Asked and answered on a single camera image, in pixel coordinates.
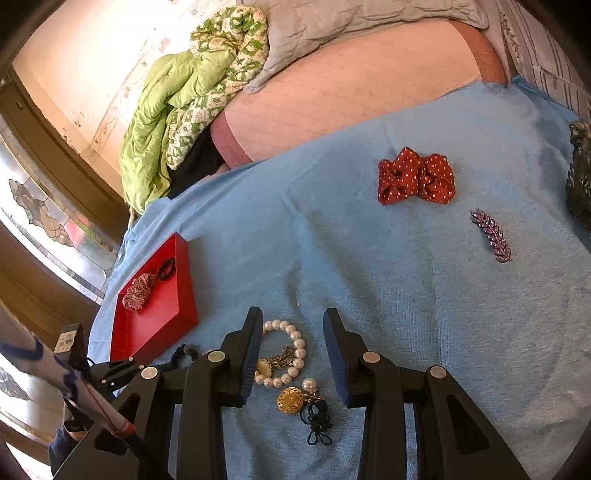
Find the green quilted comforter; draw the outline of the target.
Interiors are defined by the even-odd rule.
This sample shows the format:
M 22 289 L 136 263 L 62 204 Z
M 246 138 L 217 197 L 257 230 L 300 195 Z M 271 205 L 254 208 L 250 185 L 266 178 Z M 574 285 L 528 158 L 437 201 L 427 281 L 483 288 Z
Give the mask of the green quilted comforter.
M 119 168 L 125 203 L 141 214 L 171 187 L 206 127 L 263 69 L 269 55 L 263 10 L 218 10 L 190 33 L 189 48 L 153 63 L 124 134 Z

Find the red polka dot scrunchie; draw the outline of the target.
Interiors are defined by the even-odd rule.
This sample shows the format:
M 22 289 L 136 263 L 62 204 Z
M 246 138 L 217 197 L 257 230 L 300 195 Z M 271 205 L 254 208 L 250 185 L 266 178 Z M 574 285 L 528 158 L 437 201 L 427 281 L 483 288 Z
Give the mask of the red polka dot scrunchie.
M 453 169 L 440 154 L 420 156 L 404 147 L 394 160 L 378 164 L 378 201 L 393 205 L 411 197 L 446 205 L 456 195 Z

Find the pink mattress sheet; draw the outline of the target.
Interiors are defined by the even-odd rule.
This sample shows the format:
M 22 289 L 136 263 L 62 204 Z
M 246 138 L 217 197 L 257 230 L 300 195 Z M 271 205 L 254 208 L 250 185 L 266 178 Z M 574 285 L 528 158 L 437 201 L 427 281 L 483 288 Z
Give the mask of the pink mattress sheet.
M 406 23 L 322 47 L 259 92 L 239 93 L 212 123 L 211 138 L 236 168 L 475 81 L 508 82 L 483 33 L 453 20 Z

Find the red white checkered scrunchie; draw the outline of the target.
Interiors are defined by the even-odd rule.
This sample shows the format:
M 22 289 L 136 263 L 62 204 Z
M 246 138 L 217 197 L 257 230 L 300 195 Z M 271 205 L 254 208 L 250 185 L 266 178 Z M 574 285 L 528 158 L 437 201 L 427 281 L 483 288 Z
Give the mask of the red white checkered scrunchie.
M 134 278 L 121 300 L 123 307 L 129 311 L 141 310 L 149 299 L 155 282 L 156 276 L 151 273 L 143 273 Z

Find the light blue blanket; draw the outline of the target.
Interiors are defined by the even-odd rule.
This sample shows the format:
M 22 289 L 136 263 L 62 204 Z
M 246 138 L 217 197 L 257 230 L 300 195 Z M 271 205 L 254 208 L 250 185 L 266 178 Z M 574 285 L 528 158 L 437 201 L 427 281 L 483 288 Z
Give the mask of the light blue blanket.
M 353 479 L 363 412 L 332 382 L 322 316 L 394 363 L 444 366 L 534 479 L 553 477 L 590 419 L 590 238 L 566 206 L 574 114 L 522 81 L 475 83 L 435 102 L 322 137 L 151 204 L 127 231 L 93 322 L 89 356 L 108 359 L 116 297 L 173 233 L 188 244 L 202 351 L 250 307 L 294 323 L 304 375 L 327 396 L 332 446 L 256 387 L 223 414 L 232 479 Z M 377 198 L 378 164 L 404 148 L 453 169 L 446 205 Z M 500 226 L 499 263 L 470 212 Z

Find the red shallow tray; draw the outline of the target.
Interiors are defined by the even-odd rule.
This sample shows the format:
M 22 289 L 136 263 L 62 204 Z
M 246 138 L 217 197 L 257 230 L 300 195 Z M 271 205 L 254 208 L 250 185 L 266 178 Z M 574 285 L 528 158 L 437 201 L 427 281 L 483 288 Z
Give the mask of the red shallow tray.
M 156 276 L 145 306 L 129 311 L 121 303 L 134 278 L 143 273 Z M 118 293 L 114 313 L 109 359 L 132 356 L 148 364 L 180 341 L 198 324 L 188 245 L 172 234 L 134 273 Z

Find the stained glass wooden door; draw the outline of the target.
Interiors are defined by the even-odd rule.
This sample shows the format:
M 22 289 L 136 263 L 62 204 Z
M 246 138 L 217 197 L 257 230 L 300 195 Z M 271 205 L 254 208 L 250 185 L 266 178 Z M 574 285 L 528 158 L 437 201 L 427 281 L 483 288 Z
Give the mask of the stained glass wooden door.
M 1 79 L 1 299 L 47 346 L 70 324 L 90 329 L 127 217 L 119 194 L 8 69 Z

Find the gold round brooch with pearl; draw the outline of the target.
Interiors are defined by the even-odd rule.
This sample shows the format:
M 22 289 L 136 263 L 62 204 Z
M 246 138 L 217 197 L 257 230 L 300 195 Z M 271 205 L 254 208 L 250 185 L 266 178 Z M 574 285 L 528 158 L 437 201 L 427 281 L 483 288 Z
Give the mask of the gold round brooch with pearl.
M 308 377 L 301 381 L 301 386 L 288 386 L 280 391 L 276 399 L 277 409 L 287 415 L 300 413 L 304 406 L 324 401 L 318 393 L 318 382 Z

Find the grey pillow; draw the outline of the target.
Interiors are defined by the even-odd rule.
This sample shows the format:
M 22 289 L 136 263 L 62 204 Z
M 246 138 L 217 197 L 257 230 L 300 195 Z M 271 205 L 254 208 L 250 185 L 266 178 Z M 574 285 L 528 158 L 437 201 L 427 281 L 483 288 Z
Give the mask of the grey pillow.
M 270 53 L 263 70 L 245 87 L 249 94 L 262 90 L 294 61 L 346 35 L 428 18 L 489 27 L 486 12 L 476 1 L 276 0 L 243 1 L 242 5 L 262 10 L 269 23 Z

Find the striped bed pillow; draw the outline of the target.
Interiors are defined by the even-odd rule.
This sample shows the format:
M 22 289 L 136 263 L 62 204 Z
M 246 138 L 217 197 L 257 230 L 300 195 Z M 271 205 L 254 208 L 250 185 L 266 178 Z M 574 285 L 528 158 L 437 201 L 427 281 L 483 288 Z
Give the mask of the striped bed pillow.
M 512 76 L 590 121 L 590 92 L 551 33 L 517 1 L 497 1 Z

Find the purple leaf hair clip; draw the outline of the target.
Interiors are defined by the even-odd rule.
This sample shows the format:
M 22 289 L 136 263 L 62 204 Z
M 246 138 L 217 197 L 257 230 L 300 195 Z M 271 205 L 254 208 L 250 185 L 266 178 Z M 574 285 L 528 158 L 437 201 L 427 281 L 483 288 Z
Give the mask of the purple leaf hair clip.
M 475 209 L 470 212 L 472 222 L 486 236 L 491 250 L 499 263 L 512 260 L 512 250 L 499 224 L 485 211 Z

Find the dark ornate figurine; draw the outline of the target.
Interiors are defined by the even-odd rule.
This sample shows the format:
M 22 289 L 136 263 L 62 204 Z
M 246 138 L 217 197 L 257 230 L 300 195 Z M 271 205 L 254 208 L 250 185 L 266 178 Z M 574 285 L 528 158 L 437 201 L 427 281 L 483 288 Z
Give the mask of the dark ornate figurine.
M 572 162 L 566 182 L 569 212 L 587 229 L 591 218 L 591 133 L 590 124 L 577 120 L 569 125 L 573 145 Z

